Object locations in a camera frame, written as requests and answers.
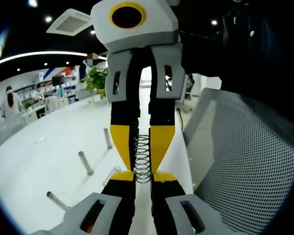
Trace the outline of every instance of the ceiling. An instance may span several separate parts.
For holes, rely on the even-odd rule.
[[[0,1],[0,34],[6,30],[7,37],[0,59],[35,51],[73,51],[97,54],[106,52],[95,34],[90,34],[92,26],[76,36],[47,34],[51,25],[45,22],[46,16],[57,19],[69,8],[90,14],[93,5],[99,0],[37,0],[38,7],[32,8],[27,0]],[[182,0],[173,7],[179,20],[179,30],[194,35],[211,36],[222,30],[222,24],[211,25],[212,19],[221,21],[221,16],[231,4],[231,0]],[[45,69],[81,64],[82,56],[72,55],[39,55],[14,59],[0,64],[0,81],[14,75]]]

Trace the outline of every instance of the potted plant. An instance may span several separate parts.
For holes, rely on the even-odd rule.
[[[30,112],[30,111],[32,110],[32,106],[33,106],[32,103],[30,103],[30,102],[26,102],[26,103],[24,104],[25,111],[26,111],[26,112]]]
[[[94,90],[96,89],[96,94],[99,94],[101,99],[106,97],[105,82],[107,75],[108,68],[93,68],[89,74],[82,79],[87,84],[86,90],[94,94]]]

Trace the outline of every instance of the metal peg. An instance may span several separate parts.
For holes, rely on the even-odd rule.
[[[53,201],[58,207],[63,209],[64,211],[68,211],[70,207],[65,205],[59,198],[57,198],[52,192],[47,192],[47,197]]]
[[[108,129],[107,128],[104,128],[103,132],[104,132],[104,136],[106,138],[107,148],[108,149],[111,149],[112,148],[112,143],[111,143],[111,140],[110,140]]]
[[[84,152],[83,152],[83,151],[80,151],[80,152],[78,153],[78,155],[79,155],[79,157],[80,157],[80,159],[81,159],[81,161],[82,161],[84,167],[86,168],[87,174],[88,174],[88,175],[93,175],[93,174],[94,174],[94,171],[93,171],[93,169],[90,167],[90,165],[89,165],[89,163],[88,163],[88,161],[87,161],[87,159],[86,159],[86,157],[85,157]]]

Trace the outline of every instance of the spring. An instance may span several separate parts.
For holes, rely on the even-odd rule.
[[[148,183],[151,179],[148,135],[136,136],[135,153],[136,181],[141,184]]]
[[[108,184],[109,180],[111,179],[111,177],[118,172],[121,172],[121,168],[118,166],[115,166],[112,171],[109,173],[108,177],[105,179],[105,181],[103,182],[102,186],[106,187],[106,185]]]

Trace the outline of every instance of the white robot panel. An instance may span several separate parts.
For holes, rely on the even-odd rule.
[[[102,0],[91,18],[110,52],[177,42],[178,21],[166,0]]]

